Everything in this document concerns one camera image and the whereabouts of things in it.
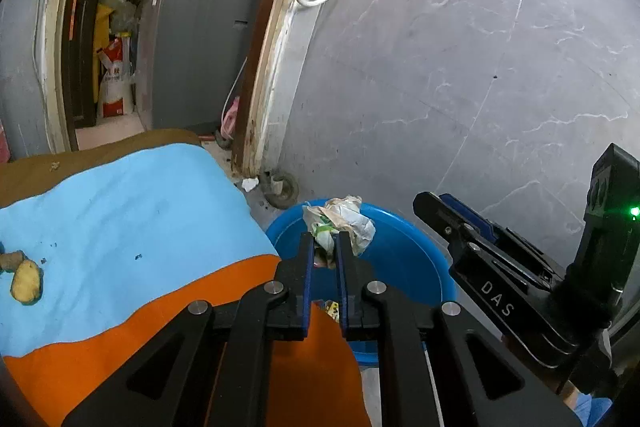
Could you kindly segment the white green wrapper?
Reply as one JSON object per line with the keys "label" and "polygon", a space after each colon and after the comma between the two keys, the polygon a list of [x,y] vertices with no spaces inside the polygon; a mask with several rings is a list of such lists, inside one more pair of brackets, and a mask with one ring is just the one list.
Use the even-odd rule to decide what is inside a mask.
{"label": "white green wrapper", "polygon": [[322,205],[303,205],[303,221],[307,232],[326,253],[333,257],[337,235],[346,232],[352,253],[360,256],[372,243],[376,228],[372,219],[361,212],[362,199],[347,195],[331,198]]}

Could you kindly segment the blue plastic basin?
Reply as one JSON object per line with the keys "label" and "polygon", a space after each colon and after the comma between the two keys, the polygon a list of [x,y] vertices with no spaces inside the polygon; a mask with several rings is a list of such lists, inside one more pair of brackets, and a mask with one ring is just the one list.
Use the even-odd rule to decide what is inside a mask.
{"label": "blue plastic basin", "polygon": [[[313,199],[283,211],[266,230],[274,249],[282,262],[295,258],[307,225],[303,220],[306,206],[323,206],[327,199]],[[434,242],[415,227],[390,210],[364,202],[360,211],[373,221],[375,233],[372,242],[359,256],[371,265],[373,278],[401,291],[413,303],[422,303],[431,308],[444,301],[457,300],[456,283],[449,275],[449,265],[444,254]],[[300,306],[314,301],[340,303],[336,270],[312,269],[310,281],[303,284],[303,297],[296,303],[294,313]],[[378,366],[378,346],[375,341],[352,341],[348,343],[357,363],[362,366]]]}

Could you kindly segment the yellow seasoning packet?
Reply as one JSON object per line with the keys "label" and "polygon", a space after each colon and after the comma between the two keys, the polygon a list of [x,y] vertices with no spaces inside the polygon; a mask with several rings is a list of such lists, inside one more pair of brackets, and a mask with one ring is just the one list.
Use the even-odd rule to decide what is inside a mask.
{"label": "yellow seasoning packet", "polygon": [[340,305],[336,301],[326,300],[323,303],[323,310],[334,322],[340,321]]}

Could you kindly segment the light blue cloth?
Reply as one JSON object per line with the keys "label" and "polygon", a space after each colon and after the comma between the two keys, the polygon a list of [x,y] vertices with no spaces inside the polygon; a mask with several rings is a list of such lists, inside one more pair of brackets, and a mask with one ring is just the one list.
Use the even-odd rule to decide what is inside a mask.
{"label": "light blue cloth", "polygon": [[1,211],[1,246],[42,264],[22,305],[1,284],[1,352],[24,357],[124,323],[152,300],[275,250],[205,148],[169,144],[74,174]]}

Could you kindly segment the yellow potato piece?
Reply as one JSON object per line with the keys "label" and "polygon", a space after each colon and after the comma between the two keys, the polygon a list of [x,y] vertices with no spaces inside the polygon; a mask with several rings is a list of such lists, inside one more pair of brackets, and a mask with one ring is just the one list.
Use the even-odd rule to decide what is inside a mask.
{"label": "yellow potato piece", "polygon": [[11,284],[11,296],[23,305],[35,303],[41,296],[42,276],[40,268],[32,260],[24,260],[15,270]]}

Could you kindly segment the brown root piece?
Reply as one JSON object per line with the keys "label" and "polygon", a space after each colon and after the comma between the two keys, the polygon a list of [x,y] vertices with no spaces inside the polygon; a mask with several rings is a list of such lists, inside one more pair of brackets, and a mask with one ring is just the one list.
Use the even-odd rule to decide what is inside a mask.
{"label": "brown root piece", "polygon": [[15,272],[22,262],[25,261],[23,251],[12,251],[0,255],[0,271]]}

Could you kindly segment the brown cloth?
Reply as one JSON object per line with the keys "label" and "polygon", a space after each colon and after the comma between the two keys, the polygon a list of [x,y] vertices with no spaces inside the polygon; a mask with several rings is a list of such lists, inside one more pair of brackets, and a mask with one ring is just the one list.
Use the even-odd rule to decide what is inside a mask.
{"label": "brown cloth", "polygon": [[139,150],[183,143],[201,145],[192,131],[180,129],[145,131],[90,150],[36,155],[1,165],[0,205],[9,205],[51,190],[76,173],[99,167]]}

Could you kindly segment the red white sack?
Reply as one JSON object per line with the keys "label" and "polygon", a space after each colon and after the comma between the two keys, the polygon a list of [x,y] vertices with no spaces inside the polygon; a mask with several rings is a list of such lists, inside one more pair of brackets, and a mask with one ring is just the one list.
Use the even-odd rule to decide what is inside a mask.
{"label": "red white sack", "polygon": [[130,33],[121,32],[96,52],[104,75],[99,85],[98,116],[126,116],[134,111],[130,72]]}

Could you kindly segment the grey refrigerator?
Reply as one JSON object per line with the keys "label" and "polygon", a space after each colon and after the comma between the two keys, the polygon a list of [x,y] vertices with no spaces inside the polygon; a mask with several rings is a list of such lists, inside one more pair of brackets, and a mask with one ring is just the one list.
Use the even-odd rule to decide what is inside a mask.
{"label": "grey refrigerator", "polygon": [[136,109],[146,130],[205,134],[221,122],[260,0],[143,0]]}

